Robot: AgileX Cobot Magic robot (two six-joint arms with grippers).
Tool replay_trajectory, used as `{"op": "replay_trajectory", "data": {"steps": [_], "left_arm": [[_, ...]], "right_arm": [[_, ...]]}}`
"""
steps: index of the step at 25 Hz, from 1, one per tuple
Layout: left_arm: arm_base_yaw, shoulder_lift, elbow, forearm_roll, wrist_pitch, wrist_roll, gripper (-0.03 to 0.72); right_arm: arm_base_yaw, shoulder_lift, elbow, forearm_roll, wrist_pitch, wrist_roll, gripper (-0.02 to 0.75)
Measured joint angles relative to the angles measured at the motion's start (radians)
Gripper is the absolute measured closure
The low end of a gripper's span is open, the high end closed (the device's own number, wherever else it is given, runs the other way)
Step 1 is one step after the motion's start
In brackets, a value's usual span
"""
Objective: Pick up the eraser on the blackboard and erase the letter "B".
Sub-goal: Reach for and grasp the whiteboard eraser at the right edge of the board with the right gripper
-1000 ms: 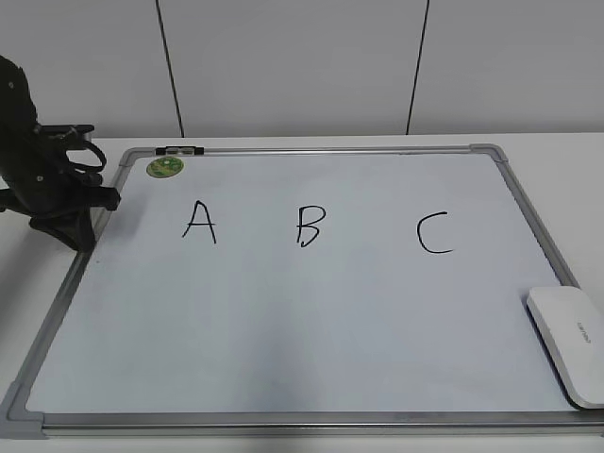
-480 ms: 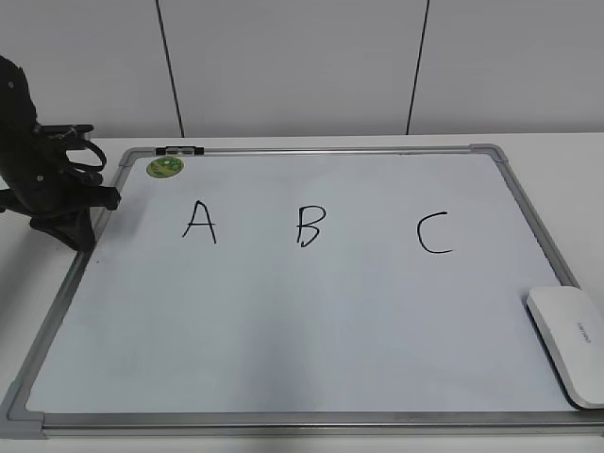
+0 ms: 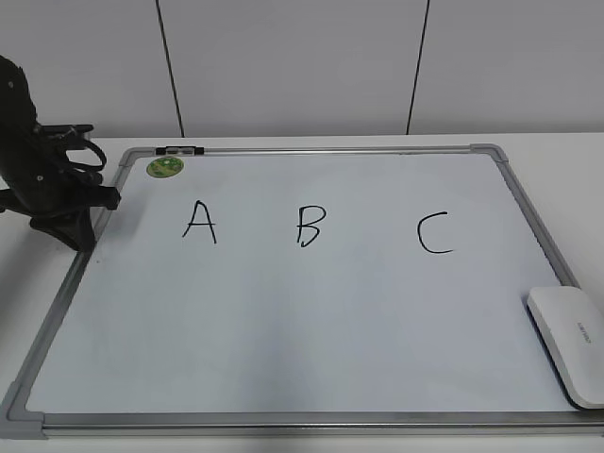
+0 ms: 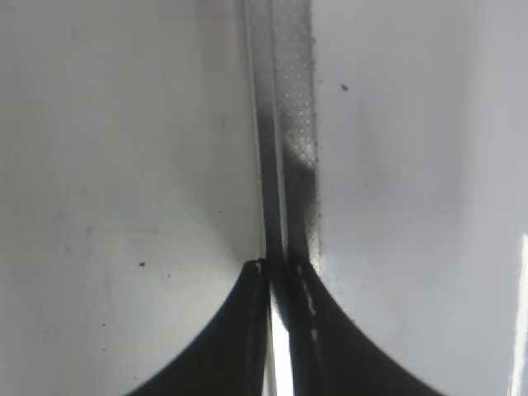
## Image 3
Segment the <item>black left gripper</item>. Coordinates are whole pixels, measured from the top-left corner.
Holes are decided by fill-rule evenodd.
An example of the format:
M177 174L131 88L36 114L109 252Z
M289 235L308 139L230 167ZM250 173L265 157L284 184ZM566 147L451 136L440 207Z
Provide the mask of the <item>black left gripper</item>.
M89 252L96 239L88 208L117 210L119 191L107 186L76 186L60 167L56 153L41 133L25 71L1 58L1 211L30 218L29 225L75 251Z

